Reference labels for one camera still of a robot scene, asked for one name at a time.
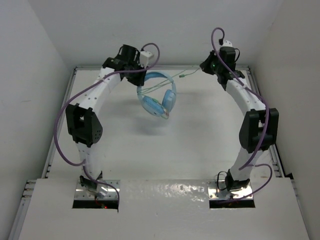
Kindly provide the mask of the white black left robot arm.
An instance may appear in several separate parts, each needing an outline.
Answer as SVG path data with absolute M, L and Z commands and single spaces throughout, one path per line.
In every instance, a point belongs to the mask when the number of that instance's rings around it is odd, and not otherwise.
M 90 191 L 110 188 L 102 183 L 101 164 L 92 154 L 95 144 L 101 139 L 103 126 L 99 121 L 99 111 L 111 91 L 127 78 L 140 86 L 146 75 L 146 67 L 153 54 L 144 49 L 122 45 L 115 57 L 109 57 L 102 64 L 95 86 L 76 104 L 68 104 L 65 110 L 68 133 L 79 152 L 82 174 L 80 183 Z

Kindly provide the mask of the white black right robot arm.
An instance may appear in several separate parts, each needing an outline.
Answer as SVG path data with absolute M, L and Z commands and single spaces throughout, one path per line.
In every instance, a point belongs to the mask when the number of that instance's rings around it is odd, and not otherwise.
M 244 116 L 238 134 L 240 151 L 224 181 L 227 191 L 248 186 L 258 158 L 276 142 L 279 123 L 278 110 L 269 108 L 265 100 L 251 90 L 244 74 L 235 67 L 236 50 L 231 46 L 212 50 L 200 64 L 204 73 L 217 76 L 218 83 L 233 98 Z

